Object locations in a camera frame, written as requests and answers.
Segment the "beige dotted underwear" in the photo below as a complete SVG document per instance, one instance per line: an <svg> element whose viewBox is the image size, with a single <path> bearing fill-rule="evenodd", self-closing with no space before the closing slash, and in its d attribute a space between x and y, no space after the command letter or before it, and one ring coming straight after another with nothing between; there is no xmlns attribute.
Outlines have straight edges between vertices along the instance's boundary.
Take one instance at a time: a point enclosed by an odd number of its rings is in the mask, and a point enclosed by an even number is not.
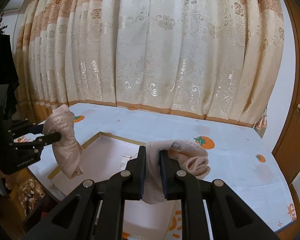
<svg viewBox="0 0 300 240"><path fill-rule="evenodd" d="M61 171L69 179L83 174L79 166L83 148L75 137L74 117L67 105L61 105L52 111L43 126L43 135L61 134L61 139L52 143L52 150Z"/></svg>

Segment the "curtain tassel tieback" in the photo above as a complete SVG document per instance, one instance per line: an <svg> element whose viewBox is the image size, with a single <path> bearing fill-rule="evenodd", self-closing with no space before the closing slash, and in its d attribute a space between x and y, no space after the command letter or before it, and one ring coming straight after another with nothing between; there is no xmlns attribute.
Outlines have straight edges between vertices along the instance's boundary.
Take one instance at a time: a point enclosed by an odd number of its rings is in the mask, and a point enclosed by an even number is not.
<svg viewBox="0 0 300 240"><path fill-rule="evenodd" d="M260 138L263 138L265 131L267 129L267 109L268 107L266 106L260 119L254 126L255 132L260 136Z"/></svg>

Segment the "white persimmon print tablecloth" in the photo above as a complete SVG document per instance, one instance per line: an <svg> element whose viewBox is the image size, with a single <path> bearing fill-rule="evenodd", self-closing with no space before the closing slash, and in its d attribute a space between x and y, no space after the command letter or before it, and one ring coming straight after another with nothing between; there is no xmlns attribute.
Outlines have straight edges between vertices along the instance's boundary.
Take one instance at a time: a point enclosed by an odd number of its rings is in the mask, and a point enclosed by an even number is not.
<svg viewBox="0 0 300 240"><path fill-rule="evenodd" d="M256 132L247 127L197 120L176 115L78 103L75 136L83 146L98 132L130 140L186 140L208 152L207 181L223 180L275 232L296 221L296 210L287 182L273 155ZM58 200L64 196L48 175L58 164L46 146L39 162L29 167L36 179Z"/></svg>

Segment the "brown wooden door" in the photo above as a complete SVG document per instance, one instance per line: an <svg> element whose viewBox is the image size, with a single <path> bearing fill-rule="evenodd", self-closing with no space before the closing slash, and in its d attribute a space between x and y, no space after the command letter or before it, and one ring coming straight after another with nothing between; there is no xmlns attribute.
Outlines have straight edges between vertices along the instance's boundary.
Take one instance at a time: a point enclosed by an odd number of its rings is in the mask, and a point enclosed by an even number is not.
<svg viewBox="0 0 300 240"><path fill-rule="evenodd" d="M300 172L300 8L293 0L284 0L292 22L295 42L295 81L287 120L276 143L273 155L285 180L291 184Z"/></svg>

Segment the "beige floral curtain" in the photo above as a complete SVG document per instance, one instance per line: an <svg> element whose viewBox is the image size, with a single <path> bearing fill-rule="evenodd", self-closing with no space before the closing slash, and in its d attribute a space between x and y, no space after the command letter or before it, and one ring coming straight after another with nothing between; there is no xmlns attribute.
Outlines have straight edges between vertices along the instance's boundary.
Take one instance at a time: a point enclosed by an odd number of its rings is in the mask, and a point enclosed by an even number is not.
<svg viewBox="0 0 300 240"><path fill-rule="evenodd" d="M143 109L254 126L279 72L280 0L30 0L15 51L18 109Z"/></svg>

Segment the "shallow cardboard box tray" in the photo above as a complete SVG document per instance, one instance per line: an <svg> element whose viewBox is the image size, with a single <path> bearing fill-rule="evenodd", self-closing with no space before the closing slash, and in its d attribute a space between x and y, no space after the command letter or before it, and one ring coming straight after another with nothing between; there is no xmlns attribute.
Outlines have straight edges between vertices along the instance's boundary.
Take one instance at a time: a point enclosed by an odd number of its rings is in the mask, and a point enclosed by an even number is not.
<svg viewBox="0 0 300 240"><path fill-rule="evenodd" d="M79 166L82 175L68 178L56 167L48 179L64 196L84 180L100 182L126 168L138 156L144 142L98 132L83 144ZM123 233L129 239L181 239L181 210L177 202L149 205L143 201L126 201Z"/></svg>

